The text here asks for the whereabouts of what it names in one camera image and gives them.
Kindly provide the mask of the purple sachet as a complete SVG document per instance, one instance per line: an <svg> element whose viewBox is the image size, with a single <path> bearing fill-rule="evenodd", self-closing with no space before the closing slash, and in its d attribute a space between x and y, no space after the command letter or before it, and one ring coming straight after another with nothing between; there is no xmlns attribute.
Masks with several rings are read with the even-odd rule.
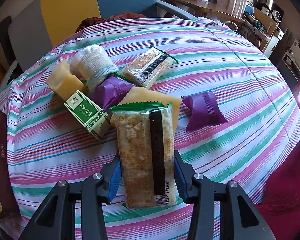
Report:
<svg viewBox="0 0 300 240"><path fill-rule="evenodd" d="M186 127L187 132L228 122L221 113L217 103L218 98L213 92L201 92L183 96L181 99L182 103L191 110L191 117Z"/></svg>
<svg viewBox="0 0 300 240"><path fill-rule="evenodd" d="M135 85L115 76L104 80L89 94L89 99L103 110L116 106Z"/></svg>

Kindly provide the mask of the white metal rack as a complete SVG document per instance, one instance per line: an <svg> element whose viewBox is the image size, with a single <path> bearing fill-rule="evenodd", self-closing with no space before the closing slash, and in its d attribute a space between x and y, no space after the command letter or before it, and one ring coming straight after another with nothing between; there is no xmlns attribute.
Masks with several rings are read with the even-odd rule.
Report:
<svg viewBox="0 0 300 240"><path fill-rule="evenodd" d="M273 53L279 40L281 40L280 31L277 22L268 16L260 19L266 31L262 31L253 26L249 21L243 22L243 33L247 40L254 43L255 46L267 57Z"/></svg>

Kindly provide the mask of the yellow sponge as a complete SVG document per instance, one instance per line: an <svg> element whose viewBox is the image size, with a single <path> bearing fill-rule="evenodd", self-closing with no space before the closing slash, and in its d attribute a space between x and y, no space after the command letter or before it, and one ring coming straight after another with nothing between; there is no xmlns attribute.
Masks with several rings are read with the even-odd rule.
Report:
<svg viewBox="0 0 300 240"><path fill-rule="evenodd" d="M181 104L181 98L154 92L144 87L132 87L125 97L119 102L119 105L125 103L134 102L161 102L164 105L172 103L172 120L173 120L173 131L176 132L177 124L179 120L179 109Z"/></svg>

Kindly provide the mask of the wooden desk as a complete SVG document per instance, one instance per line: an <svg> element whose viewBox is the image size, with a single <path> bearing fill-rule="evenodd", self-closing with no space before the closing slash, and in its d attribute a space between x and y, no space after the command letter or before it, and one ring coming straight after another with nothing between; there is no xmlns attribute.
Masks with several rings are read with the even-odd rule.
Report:
<svg viewBox="0 0 300 240"><path fill-rule="evenodd" d="M192 8L195 10L196 16L206 17L207 14L211 14L226 19L227 21L235 21L238 23L244 22L242 18L237 18L225 12L217 11L216 5L211 2L202 2L198 0L165 0L165 1L171 4L179 3L189 8Z"/></svg>

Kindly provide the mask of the striped bed sheet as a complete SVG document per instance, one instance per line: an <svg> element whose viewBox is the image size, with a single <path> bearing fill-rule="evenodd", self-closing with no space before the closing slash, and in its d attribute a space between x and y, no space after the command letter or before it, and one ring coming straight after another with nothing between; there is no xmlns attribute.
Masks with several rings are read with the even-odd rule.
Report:
<svg viewBox="0 0 300 240"><path fill-rule="evenodd" d="M101 23L64 42L0 92L10 184L19 210L2 228L18 239L59 180L82 181L112 161L116 131L95 139L47 86L52 70L86 46L102 46L120 68L150 46L177 59L152 90L180 98L212 91L227 122L187 132L181 105L174 145L183 161L217 182L236 180L259 203L270 175L300 140L300 109L277 68L249 41L207 18Z"/></svg>

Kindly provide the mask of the green white small box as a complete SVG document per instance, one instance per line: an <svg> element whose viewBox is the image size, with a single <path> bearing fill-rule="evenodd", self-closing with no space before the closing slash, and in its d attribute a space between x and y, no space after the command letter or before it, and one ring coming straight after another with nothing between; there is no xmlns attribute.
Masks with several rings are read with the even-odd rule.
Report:
<svg viewBox="0 0 300 240"><path fill-rule="evenodd" d="M97 140L110 129L110 118L107 112L90 100L81 91L76 90L64 103L76 120Z"/></svg>

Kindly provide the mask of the red blanket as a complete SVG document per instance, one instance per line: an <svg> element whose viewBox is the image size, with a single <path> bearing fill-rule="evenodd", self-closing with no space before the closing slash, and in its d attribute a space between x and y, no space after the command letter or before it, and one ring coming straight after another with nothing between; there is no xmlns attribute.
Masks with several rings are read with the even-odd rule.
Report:
<svg viewBox="0 0 300 240"><path fill-rule="evenodd" d="M267 179L256 207L276 239L300 239L300 141Z"/></svg>

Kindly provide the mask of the rice cracker snack pack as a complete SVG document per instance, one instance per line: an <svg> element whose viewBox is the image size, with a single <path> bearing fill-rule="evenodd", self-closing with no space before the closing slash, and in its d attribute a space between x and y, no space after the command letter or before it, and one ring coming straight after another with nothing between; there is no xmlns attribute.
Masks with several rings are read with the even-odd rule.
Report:
<svg viewBox="0 0 300 240"><path fill-rule="evenodd" d="M127 207L174 205L173 104L134 102L110 110L116 122Z"/></svg>

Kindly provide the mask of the dark red cloth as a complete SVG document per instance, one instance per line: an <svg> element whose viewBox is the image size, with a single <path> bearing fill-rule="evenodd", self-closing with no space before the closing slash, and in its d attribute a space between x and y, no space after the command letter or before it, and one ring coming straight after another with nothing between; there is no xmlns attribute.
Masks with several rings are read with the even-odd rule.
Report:
<svg viewBox="0 0 300 240"><path fill-rule="evenodd" d="M76 29L75 33L82 31L83 29L101 24L104 22L110 22L110 21L117 21L117 20L127 20L127 19L135 19L135 18L146 18L144 14L137 14L133 12L123 12L121 14L110 16L109 18L101 18L101 17L90 17L83 20L78 28Z"/></svg>

